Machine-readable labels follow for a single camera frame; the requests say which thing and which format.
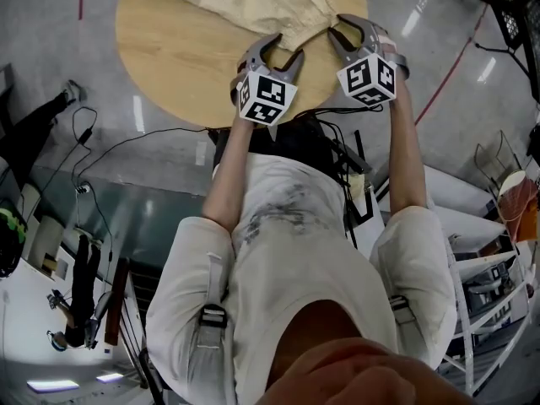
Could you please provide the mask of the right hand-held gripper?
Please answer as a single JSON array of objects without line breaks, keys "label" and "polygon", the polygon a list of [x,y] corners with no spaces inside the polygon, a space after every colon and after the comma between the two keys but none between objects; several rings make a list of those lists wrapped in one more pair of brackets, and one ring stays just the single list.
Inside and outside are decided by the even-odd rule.
[{"label": "right hand-held gripper", "polygon": [[343,63],[337,79],[344,95],[369,108],[395,100],[397,69],[402,69],[405,79],[409,76],[406,57],[398,54],[394,62],[381,55],[377,24],[351,13],[339,13],[337,18],[360,33],[360,45],[355,46],[341,31],[327,29],[327,37]]}]

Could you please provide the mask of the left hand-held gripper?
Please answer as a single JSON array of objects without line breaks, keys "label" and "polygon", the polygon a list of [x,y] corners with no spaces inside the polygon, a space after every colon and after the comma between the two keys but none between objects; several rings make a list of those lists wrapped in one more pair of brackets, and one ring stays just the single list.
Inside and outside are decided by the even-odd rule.
[{"label": "left hand-held gripper", "polygon": [[[281,33],[265,35],[254,42],[240,58],[238,73],[266,67],[265,54],[282,38]],[[270,76],[254,71],[241,74],[231,82],[230,97],[240,118],[275,126],[291,106],[298,88],[295,80],[304,65],[305,52],[296,51],[282,67],[270,70]]]}]

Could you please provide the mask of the person's right hand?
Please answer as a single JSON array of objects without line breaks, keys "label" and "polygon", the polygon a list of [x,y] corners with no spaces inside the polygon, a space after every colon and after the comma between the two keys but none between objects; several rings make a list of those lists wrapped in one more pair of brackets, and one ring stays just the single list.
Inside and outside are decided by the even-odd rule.
[{"label": "person's right hand", "polygon": [[397,62],[397,45],[394,40],[392,40],[388,32],[381,28],[379,25],[375,26],[375,32],[377,33],[378,40],[381,44],[381,55],[387,61]]}]

